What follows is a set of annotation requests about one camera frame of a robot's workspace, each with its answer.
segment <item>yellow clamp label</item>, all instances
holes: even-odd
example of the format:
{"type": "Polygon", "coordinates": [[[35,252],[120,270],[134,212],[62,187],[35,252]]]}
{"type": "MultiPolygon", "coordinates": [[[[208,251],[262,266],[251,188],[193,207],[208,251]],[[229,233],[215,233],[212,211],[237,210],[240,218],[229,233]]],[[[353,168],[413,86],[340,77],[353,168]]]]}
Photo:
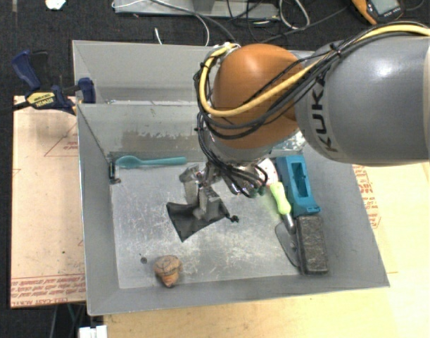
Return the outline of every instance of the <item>yellow clamp label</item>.
{"type": "Polygon", "coordinates": [[[36,108],[41,108],[42,106],[52,104],[55,94],[53,92],[36,92],[27,97],[27,101],[30,105],[36,108]]]}

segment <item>cardboard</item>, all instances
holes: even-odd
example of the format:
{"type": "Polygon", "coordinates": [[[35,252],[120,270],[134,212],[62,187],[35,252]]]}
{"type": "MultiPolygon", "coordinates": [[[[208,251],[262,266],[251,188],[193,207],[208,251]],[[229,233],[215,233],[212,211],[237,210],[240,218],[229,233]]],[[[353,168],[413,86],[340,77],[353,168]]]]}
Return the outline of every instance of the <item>cardboard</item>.
{"type": "Polygon", "coordinates": [[[13,115],[11,307],[84,301],[77,119],[13,115]]]}

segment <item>blue clamp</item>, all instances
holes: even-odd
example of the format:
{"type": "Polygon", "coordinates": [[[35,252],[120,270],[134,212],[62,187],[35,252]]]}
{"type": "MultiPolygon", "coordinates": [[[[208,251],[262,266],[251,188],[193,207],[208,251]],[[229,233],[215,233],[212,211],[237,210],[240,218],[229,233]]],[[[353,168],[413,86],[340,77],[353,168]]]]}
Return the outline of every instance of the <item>blue clamp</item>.
{"type": "Polygon", "coordinates": [[[302,155],[276,158],[277,174],[284,185],[294,218],[319,213],[321,208],[313,198],[307,167],[302,155]]]}
{"type": "Polygon", "coordinates": [[[44,76],[39,79],[34,66],[39,69],[39,72],[44,72],[43,75],[46,75],[46,60],[47,54],[45,51],[31,54],[28,49],[21,51],[11,60],[11,65],[18,77],[26,82],[30,88],[25,95],[27,105],[23,104],[20,108],[32,106],[35,109],[56,109],[74,115],[75,104],[68,98],[68,95],[79,90],[82,91],[84,103],[96,103],[94,84],[88,77],[83,77],[79,80],[78,85],[66,89],[62,89],[58,85],[49,87],[50,82],[44,76]],[[43,92],[43,89],[53,93],[53,96],[43,92]]]}
{"type": "Polygon", "coordinates": [[[30,64],[30,50],[21,51],[11,59],[11,66],[13,66],[16,75],[27,83],[30,93],[37,91],[41,87],[41,82],[30,64]]]}
{"type": "Polygon", "coordinates": [[[94,84],[89,77],[83,77],[77,83],[83,94],[83,102],[86,104],[96,103],[96,91],[94,90],[94,84]]]}

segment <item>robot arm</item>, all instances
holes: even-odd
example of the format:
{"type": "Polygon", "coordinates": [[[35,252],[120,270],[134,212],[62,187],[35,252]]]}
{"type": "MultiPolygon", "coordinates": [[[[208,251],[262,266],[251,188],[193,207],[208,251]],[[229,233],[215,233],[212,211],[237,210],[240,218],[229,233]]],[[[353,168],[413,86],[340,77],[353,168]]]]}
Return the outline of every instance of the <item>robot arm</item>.
{"type": "Polygon", "coordinates": [[[344,163],[429,158],[429,28],[390,23],[306,58],[297,54],[226,43],[201,64],[194,77],[197,130],[208,162],[181,175],[198,218],[228,216],[211,189],[218,180],[233,194],[262,194],[267,174],[259,163],[298,132],[320,154],[344,163]],[[218,63],[212,88],[210,71],[218,63]]]}

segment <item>green object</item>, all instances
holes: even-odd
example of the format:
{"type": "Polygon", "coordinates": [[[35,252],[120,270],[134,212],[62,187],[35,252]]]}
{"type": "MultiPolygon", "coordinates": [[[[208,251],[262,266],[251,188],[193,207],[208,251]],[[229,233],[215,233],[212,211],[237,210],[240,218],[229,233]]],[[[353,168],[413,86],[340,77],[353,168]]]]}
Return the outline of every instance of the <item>green object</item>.
{"type": "Polygon", "coordinates": [[[285,195],[285,188],[282,182],[274,182],[270,185],[271,193],[276,199],[279,214],[286,215],[291,212],[291,205],[285,195]]]}
{"type": "Polygon", "coordinates": [[[136,156],[126,155],[121,156],[116,162],[120,168],[134,169],[139,168],[143,165],[183,165],[186,164],[186,158],[184,156],[176,156],[174,158],[163,158],[163,159],[152,159],[143,161],[136,156]]]}

